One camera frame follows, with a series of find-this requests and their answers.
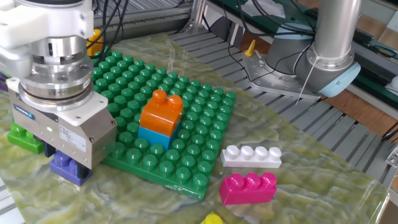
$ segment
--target silver metal cylinder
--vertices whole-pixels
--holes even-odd
[[[314,51],[320,58],[347,56],[362,0],[321,0]]]

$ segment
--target magenta block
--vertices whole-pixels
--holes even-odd
[[[220,187],[221,200],[224,205],[269,202],[276,193],[277,179],[273,173],[266,172],[260,177],[249,173],[231,174],[225,178]]]

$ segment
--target yellow cap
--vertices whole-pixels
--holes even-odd
[[[217,214],[211,212],[201,224],[226,224]]]
[[[250,44],[249,49],[244,53],[246,56],[252,56],[253,55],[253,50],[254,50],[254,46],[256,45],[256,40],[253,40]]]

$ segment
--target marble-patterned tablecloth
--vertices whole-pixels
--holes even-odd
[[[202,202],[104,164],[77,188],[50,172],[51,158],[8,143],[12,114],[8,97],[2,94],[0,177],[27,223],[194,224],[210,212],[229,224],[375,223],[387,198],[385,187],[220,77],[167,35],[126,40],[114,49],[235,91],[236,105],[222,148],[230,144],[276,146],[283,152],[282,165],[279,169],[224,168],[218,158]],[[233,172],[273,172],[278,178],[275,197],[269,203],[224,206],[218,189]]]

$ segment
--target toy building block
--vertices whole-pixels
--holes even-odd
[[[276,193],[277,179],[273,173],[266,172],[259,177],[249,173],[246,177],[232,174],[225,178],[220,187],[224,205],[269,202]]]
[[[150,145],[161,144],[164,147],[164,149],[167,151],[169,150],[172,141],[175,139],[175,137],[177,137],[177,131],[179,129],[180,129],[180,123],[178,123],[171,137],[168,137],[164,134],[160,134],[155,131],[139,127],[138,137],[148,140]]]
[[[79,178],[78,164],[61,151],[54,154],[54,159],[50,162],[50,170],[77,186],[82,186],[93,175],[90,170],[84,179]]]
[[[211,212],[200,224],[226,224],[216,213]]]
[[[129,66],[119,61],[111,67],[110,60],[103,61],[94,68],[92,78],[96,80],[95,91],[109,100],[108,110],[118,125],[117,143],[103,163],[203,200],[235,104],[235,93],[201,85],[186,76],[178,77],[175,72],[167,73],[164,68],[131,56],[122,57],[119,52],[112,55],[123,58]],[[167,151],[160,144],[151,145],[152,138],[138,137],[140,123],[145,123],[142,112],[156,90],[168,95],[178,93],[182,98],[183,107],[172,110],[173,125],[178,125],[179,120],[180,128],[171,128],[171,133],[177,135]]]
[[[44,150],[44,144],[35,139],[32,133],[26,131],[16,123],[11,125],[11,131],[7,134],[8,141],[30,152],[40,154]]]
[[[243,146],[241,150],[236,146],[228,146],[221,152],[221,161],[224,167],[258,167],[279,168],[282,153],[277,147],[271,147],[269,151],[259,146],[253,150],[250,146]]]
[[[139,126],[165,136],[171,136],[182,114],[182,99],[172,95],[167,99],[164,90],[155,90],[141,113]]]

